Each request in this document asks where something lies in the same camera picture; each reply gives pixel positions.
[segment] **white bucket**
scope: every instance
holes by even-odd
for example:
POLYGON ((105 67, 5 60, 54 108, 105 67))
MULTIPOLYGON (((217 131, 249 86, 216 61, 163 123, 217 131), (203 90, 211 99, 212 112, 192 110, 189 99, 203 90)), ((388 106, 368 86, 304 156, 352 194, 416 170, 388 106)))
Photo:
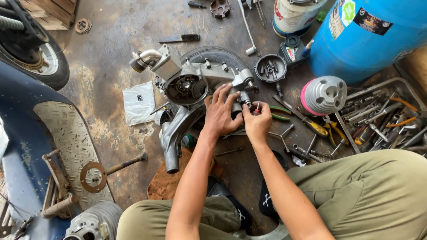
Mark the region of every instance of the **white bucket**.
POLYGON ((327 0, 307 3, 293 3, 289 0, 276 0, 274 3, 273 29, 277 35, 286 38, 290 34, 305 34, 316 18, 320 8, 327 0))

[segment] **green pliers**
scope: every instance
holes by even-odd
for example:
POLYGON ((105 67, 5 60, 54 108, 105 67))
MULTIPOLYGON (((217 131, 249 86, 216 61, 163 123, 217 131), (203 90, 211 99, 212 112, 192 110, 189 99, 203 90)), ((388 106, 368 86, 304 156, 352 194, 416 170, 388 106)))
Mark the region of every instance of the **green pliers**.
MULTIPOLYGON (((274 111, 280 111, 283 113, 287 113, 289 115, 292 114, 291 111, 289 111, 286 108, 281 108, 281 107, 272 106, 272 105, 269 105, 269 107, 270 107, 271 112, 273 112, 273 110, 274 110, 274 111)), ((271 113, 271 115, 273 116, 273 118, 280 120, 280 121, 289 121, 290 120, 290 118, 288 118, 288 117, 279 116, 279 115, 276 115, 274 113, 271 113)))

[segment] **plastic bag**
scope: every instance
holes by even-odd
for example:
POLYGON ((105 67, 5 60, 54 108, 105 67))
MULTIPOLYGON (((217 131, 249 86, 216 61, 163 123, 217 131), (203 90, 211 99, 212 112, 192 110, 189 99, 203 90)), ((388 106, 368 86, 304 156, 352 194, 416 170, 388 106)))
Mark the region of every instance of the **plastic bag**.
POLYGON ((152 82, 123 90, 123 101, 127 126, 154 120, 154 114, 150 115, 156 108, 152 82))

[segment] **khaki pants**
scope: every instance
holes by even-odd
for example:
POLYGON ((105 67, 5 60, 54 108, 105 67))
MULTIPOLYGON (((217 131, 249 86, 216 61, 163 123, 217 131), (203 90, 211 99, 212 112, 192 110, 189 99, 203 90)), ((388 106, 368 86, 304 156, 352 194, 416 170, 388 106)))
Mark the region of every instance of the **khaki pants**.
MULTIPOLYGON (((287 173, 336 239, 412 240, 426 235, 427 159, 418 154, 381 150, 287 173)), ((164 239, 171 206, 172 200, 130 206, 120 218, 117 240, 164 239)), ((237 211, 227 198, 206 198, 201 239, 236 240, 228 233, 239 227, 237 211)))

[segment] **person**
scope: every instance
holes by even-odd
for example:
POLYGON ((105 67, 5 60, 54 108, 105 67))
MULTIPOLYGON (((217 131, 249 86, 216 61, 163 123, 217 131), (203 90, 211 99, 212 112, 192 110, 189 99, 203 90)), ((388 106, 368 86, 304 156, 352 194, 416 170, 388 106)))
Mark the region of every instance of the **person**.
POLYGON ((251 216, 208 174, 218 137, 243 120, 268 189, 261 201, 272 201, 263 212, 277 212, 293 240, 426 239, 425 158, 389 149, 285 172, 267 145, 268 104, 260 103, 257 116, 243 105, 243 114, 232 120, 240 93, 225 99, 230 89, 223 85, 205 99, 205 125, 173 201, 130 206, 120 218, 117 240, 237 239, 231 233, 248 228, 251 216))

